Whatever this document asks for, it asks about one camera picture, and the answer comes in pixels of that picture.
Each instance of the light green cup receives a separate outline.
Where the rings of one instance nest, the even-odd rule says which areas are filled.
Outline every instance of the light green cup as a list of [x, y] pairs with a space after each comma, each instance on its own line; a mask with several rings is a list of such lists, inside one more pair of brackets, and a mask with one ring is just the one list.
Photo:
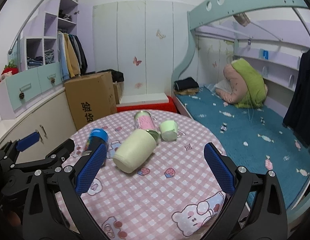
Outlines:
[[174, 120], [167, 120], [159, 125], [159, 130], [164, 141], [172, 142], [177, 139], [178, 124]]

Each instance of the red stool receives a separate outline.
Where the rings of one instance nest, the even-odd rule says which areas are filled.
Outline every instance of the red stool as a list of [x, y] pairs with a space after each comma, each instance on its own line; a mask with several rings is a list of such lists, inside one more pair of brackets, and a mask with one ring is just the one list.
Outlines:
[[168, 97], [168, 103], [137, 105], [137, 106], [122, 106], [122, 107], [117, 107], [117, 112], [123, 112], [123, 111], [129, 111], [129, 110], [152, 109], [152, 110], [163, 110], [163, 111], [177, 113], [176, 107], [173, 103], [173, 99], [169, 96], [167, 97]]

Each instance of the cardboard box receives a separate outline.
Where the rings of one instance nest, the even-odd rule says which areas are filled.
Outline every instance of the cardboard box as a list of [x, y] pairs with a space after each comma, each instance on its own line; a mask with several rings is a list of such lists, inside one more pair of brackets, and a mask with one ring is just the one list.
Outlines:
[[113, 83], [116, 105], [119, 104], [123, 96], [124, 82]]
[[66, 81], [64, 86], [77, 130], [92, 121], [117, 113], [110, 72], [81, 76]]

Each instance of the metal railing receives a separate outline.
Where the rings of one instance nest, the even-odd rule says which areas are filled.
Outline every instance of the metal railing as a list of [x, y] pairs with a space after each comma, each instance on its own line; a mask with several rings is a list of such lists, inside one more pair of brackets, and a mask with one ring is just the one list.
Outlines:
[[35, 13], [35, 11], [39, 8], [39, 6], [44, 2], [45, 0], [40, 0], [40, 2], [35, 6], [35, 8], [31, 11], [31, 13], [28, 15], [28, 17], [26, 18], [26, 20], [24, 21], [24, 23], [22, 24], [22, 26], [20, 27], [17, 35], [15, 36], [12, 45], [10, 46], [10, 49], [8, 50], [8, 54], [12, 54], [13, 52], [13, 48], [15, 46], [15, 42], [17, 40], [20, 40], [20, 35], [21, 32], [23, 31], [23, 29], [25, 28], [27, 22], [30, 20], [30, 18], [32, 17], [32, 15]]

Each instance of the blue bottle cap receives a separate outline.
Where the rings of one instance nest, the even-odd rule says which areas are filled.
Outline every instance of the blue bottle cap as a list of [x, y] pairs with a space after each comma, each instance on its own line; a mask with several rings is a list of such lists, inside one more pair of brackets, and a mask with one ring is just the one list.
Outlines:
[[92, 130], [90, 137], [92, 137], [92, 136], [102, 138], [106, 143], [108, 141], [108, 134], [103, 129]]

